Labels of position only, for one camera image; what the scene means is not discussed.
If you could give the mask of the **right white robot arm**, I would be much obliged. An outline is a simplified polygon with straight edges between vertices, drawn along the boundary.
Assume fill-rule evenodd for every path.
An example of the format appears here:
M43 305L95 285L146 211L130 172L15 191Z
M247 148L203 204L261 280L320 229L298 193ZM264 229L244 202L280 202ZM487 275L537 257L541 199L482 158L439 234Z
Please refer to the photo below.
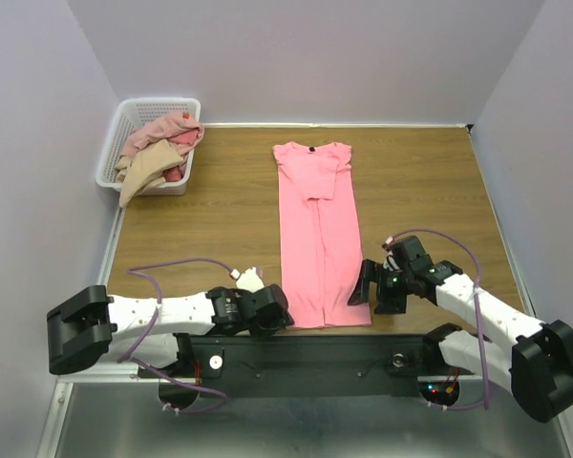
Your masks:
M382 262L363 260L350 306L368 301L376 289L376 314L402 314L410 296L458 315L474 326L470 333L446 323L427 333L420 361L432 372L446 367L477 374L483 382L482 406L491 388L509 392L532 419L547 423L573 406L573 329L556 320L543 322L501 301L450 261L435 262L419 230L388 237Z

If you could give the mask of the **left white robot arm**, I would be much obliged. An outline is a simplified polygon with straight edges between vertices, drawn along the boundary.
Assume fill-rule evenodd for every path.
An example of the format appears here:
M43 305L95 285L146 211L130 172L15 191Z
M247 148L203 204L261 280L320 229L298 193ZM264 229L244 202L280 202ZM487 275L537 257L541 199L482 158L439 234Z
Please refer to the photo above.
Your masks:
M254 292L219 286L161 300L111 296L92 285L50 310L46 321L49 372L57 376L134 358L181 376L194 354L177 343L179 335L265 337L294 325L276 284Z

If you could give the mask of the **bright pink t shirt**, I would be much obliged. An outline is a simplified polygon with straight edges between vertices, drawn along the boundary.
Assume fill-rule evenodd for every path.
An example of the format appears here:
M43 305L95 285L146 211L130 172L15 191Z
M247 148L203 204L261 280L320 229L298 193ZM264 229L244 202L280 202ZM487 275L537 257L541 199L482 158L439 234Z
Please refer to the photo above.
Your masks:
M349 305L363 261L343 143L272 149L277 165L282 288L298 329L368 326L367 303Z

